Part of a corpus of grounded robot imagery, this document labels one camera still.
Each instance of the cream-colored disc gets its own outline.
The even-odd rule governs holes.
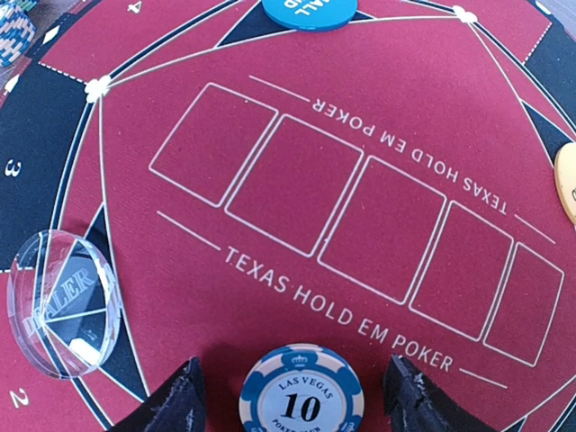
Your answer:
[[[576,143],[571,142],[560,149],[554,172],[562,207],[576,224]]]

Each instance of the white flower-shaped symbol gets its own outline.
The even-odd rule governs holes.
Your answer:
[[[88,84],[86,84],[84,89],[84,91],[87,93],[86,101],[89,104],[93,104],[98,99],[100,99],[101,96],[108,95],[108,92],[110,91],[108,85],[111,81],[112,79],[108,75],[104,75],[100,79],[91,80]]]
[[[473,14],[472,12],[466,11],[461,6],[454,6],[452,8],[456,16],[462,21],[464,24],[474,24],[478,22],[478,17]]]

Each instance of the clear plastic disc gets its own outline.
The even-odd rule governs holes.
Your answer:
[[[44,230],[20,248],[7,304],[20,349],[55,378],[94,371],[118,337],[121,302],[110,265],[90,242],[64,231]]]

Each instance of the blue button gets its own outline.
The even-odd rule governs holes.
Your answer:
[[[358,0],[263,0],[266,14],[289,29],[327,32],[354,17]]]

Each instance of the gaming table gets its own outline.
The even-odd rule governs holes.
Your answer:
[[[322,33],[255,0],[65,13],[0,98],[0,286],[35,232],[86,236],[121,334],[57,381],[0,320],[7,430],[108,428],[199,356],[209,430],[240,431],[254,362],[302,341],[354,367],[363,430],[389,430],[392,353],[498,430],[570,421],[576,42],[526,0],[458,4],[360,0]]]

